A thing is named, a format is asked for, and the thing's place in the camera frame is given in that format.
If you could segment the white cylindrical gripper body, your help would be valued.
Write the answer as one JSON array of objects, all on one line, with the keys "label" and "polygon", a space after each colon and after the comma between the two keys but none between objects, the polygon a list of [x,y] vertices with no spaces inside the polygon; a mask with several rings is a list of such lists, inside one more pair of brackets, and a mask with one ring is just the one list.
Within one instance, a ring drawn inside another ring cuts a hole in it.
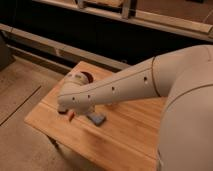
[{"label": "white cylindrical gripper body", "polygon": [[65,86],[82,86],[89,83],[88,77],[82,72],[70,73],[66,76]]}]

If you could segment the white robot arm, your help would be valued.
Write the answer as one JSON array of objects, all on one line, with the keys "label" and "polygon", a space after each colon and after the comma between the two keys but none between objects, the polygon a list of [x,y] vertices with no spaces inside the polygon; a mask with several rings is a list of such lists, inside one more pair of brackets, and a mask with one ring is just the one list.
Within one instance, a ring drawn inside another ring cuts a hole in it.
[{"label": "white robot arm", "polygon": [[152,57],[100,81],[66,77],[60,110],[166,97],[160,122],[157,171],[213,171],[213,45]]}]

